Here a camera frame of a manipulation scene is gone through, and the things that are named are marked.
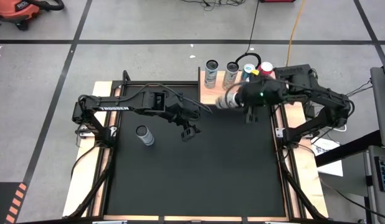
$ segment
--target gray concrete floor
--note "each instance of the gray concrete floor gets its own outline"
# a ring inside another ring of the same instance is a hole
[[[224,69],[247,48],[247,44],[128,42],[78,44],[71,52],[72,41],[50,42],[74,39],[89,1],[64,0],[66,10],[43,13],[25,32],[12,24],[0,27],[1,40],[15,40],[0,42],[0,182],[22,182],[59,77],[66,75],[19,222],[61,218],[77,155],[76,126],[70,115],[77,97],[90,94],[95,81],[119,80],[124,69],[132,80],[196,80],[197,67],[204,66],[206,60],[216,59]],[[385,40],[385,0],[360,3],[378,39]],[[92,0],[80,40],[247,40],[255,6],[256,1],[247,0],[238,7],[215,7],[206,12],[199,4],[176,0]],[[260,4],[253,39],[288,40],[299,6],[299,0]],[[307,1],[295,39],[371,40],[353,0]],[[22,44],[23,40],[37,41]],[[285,65],[287,45],[251,47],[276,67]],[[73,59],[64,74],[69,54]],[[321,85],[341,93],[365,83],[369,69],[381,66],[374,46],[360,43],[293,45],[290,65],[302,63],[317,69]],[[341,143],[378,129],[372,91],[352,100],[356,112],[348,121],[348,131],[331,133]],[[328,189],[324,188],[324,193],[331,218],[355,222],[365,217],[361,208]],[[363,202],[362,197],[350,197]]]

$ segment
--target white paper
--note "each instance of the white paper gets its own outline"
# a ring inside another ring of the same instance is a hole
[[[339,144],[337,142],[321,138],[315,144],[311,145],[311,148],[317,156],[338,146]],[[324,174],[331,174],[343,177],[342,161],[336,161],[327,165],[323,165],[321,167],[317,167],[317,170]]]

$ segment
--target orange shop vacuum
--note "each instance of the orange shop vacuum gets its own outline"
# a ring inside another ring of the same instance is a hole
[[[0,21],[15,24],[19,30],[28,30],[28,20],[36,18],[40,10],[59,11],[64,8],[61,0],[57,5],[36,0],[0,0]]]

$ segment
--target silver can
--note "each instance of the silver can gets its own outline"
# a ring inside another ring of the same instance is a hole
[[[226,72],[224,73],[223,78],[223,89],[227,90],[230,88],[231,85],[235,83],[235,79],[237,78],[238,74],[238,64],[235,62],[229,62],[227,64]]]
[[[248,79],[248,82],[249,82],[249,74],[255,70],[255,65],[252,65],[252,64],[246,64],[244,65],[244,69],[242,70],[242,73],[241,73],[241,81],[247,81]]]
[[[219,64],[215,60],[209,60],[205,66],[205,87],[214,88],[216,85],[217,69]]]
[[[143,141],[143,143],[146,146],[151,146],[154,144],[154,136],[151,134],[151,132],[148,130],[147,126],[145,125],[140,125],[136,128],[136,135],[138,138]]]

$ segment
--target black mat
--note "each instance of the black mat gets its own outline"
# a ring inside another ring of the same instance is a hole
[[[197,87],[174,89],[197,98]],[[123,113],[105,214],[284,217],[267,108],[254,124],[241,112],[212,110],[189,142],[180,126]],[[142,124],[155,137],[151,147],[135,135]]]
[[[7,214],[9,214],[9,209],[19,184],[15,182],[0,182],[0,223],[6,222]]]

